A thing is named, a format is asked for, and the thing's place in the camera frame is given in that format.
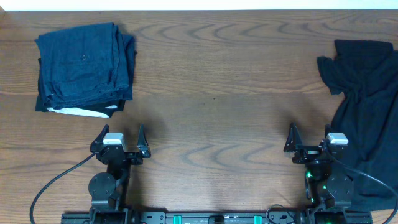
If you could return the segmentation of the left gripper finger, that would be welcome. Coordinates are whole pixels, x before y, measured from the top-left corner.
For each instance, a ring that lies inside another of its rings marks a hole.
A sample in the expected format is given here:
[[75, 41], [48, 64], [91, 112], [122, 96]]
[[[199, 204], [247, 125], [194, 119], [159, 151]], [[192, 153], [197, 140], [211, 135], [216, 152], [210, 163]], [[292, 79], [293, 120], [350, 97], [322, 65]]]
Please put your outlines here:
[[91, 148], [99, 148], [100, 146], [103, 145], [103, 139], [106, 134], [109, 133], [109, 125], [106, 124], [104, 128], [101, 130], [99, 135], [93, 140], [93, 142], [90, 144]]
[[149, 144], [148, 144], [146, 136], [145, 136], [143, 124], [141, 124], [140, 128], [139, 128], [137, 147], [140, 152], [149, 152]]

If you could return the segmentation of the black polo shirt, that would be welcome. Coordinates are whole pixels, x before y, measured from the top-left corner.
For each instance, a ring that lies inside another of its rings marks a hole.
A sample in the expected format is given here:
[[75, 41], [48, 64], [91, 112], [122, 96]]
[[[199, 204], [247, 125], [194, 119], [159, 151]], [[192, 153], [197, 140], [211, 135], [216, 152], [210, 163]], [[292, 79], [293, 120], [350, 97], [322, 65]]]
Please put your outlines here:
[[331, 127], [344, 133], [340, 160], [361, 174], [354, 180], [351, 208], [393, 209], [397, 188], [397, 50], [389, 42], [336, 40], [335, 58], [318, 57], [320, 76], [331, 94], [344, 94]]

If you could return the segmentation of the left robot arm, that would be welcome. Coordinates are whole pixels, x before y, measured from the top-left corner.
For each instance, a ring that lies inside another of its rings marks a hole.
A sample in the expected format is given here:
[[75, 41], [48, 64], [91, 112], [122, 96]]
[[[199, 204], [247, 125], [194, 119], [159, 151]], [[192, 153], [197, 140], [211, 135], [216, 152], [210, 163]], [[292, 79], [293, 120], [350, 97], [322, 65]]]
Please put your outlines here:
[[110, 133], [108, 125], [91, 143], [90, 152], [107, 169], [94, 175], [88, 184], [91, 195], [89, 224], [141, 222], [139, 212], [126, 205], [126, 196], [131, 167], [151, 157], [143, 125], [139, 128], [137, 148], [135, 152], [127, 152], [124, 134]]

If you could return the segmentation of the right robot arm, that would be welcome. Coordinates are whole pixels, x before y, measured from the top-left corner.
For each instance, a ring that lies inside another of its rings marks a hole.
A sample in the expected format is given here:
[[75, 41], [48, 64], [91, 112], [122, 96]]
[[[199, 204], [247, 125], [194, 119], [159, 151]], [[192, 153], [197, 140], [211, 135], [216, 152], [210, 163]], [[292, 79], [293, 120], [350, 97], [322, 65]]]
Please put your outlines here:
[[295, 215], [296, 223], [347, 223], [345, 210], [351, 206], [353, 181], [340, 167], [340, 159], [348, 147], [343, 133], [325, 127], [325, 138], [317, 146], [302, 142], [297, 126], [291, 123], [284, 152], [292, 154], [294, 164], [303, 164], [305, 195], [311, 205]]

